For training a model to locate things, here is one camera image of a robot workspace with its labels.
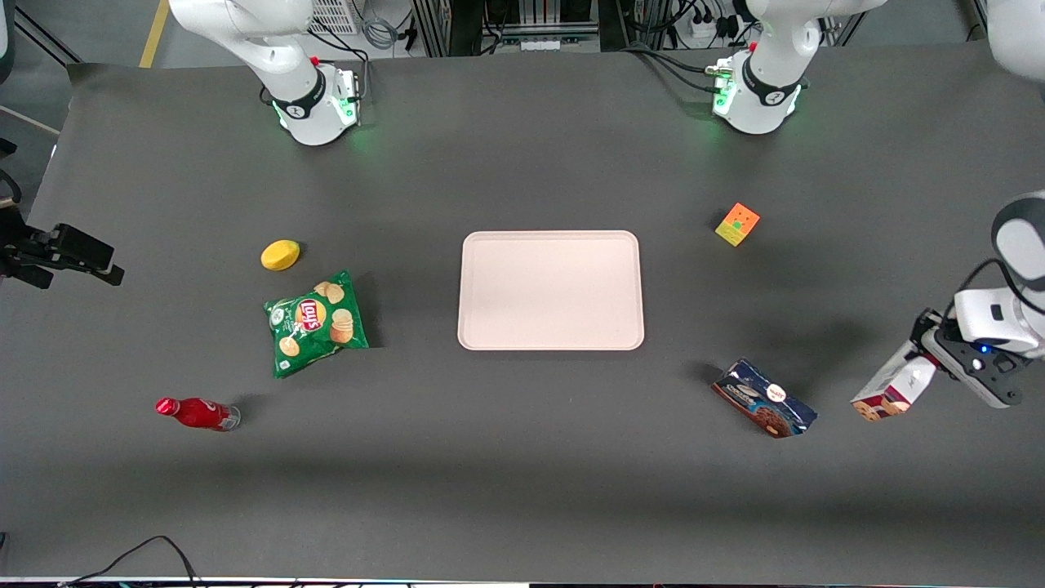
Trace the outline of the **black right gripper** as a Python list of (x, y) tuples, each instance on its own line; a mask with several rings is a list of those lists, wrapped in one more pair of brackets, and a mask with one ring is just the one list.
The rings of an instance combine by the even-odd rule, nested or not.
[(118, 287), (126, 275), (112, 264), (114, 248), (87, 232), (67, 224), (56, 224), (44, 231), (26, 224), (16, 204), (1, 208), (1, 275), (30, 284), (37, 289), (49, 289), (53, 273), (40, 267), (40, 261), (51, 256), (57, 263), (82, 268), (111, 286)]

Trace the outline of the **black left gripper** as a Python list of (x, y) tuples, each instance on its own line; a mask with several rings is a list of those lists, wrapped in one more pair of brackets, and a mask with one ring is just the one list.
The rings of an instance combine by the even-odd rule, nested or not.
[(977, 394), (989, 406), (1004, 409), (1022, 403), (1024, 395), (1016, 376), (1026, 369), (1026, 360), (989, 344), (960, 338), (955, 330), (945, 330), (949, 316), (933, 308), (918, 314), (910, 342), (921, 355), (955, 382)]

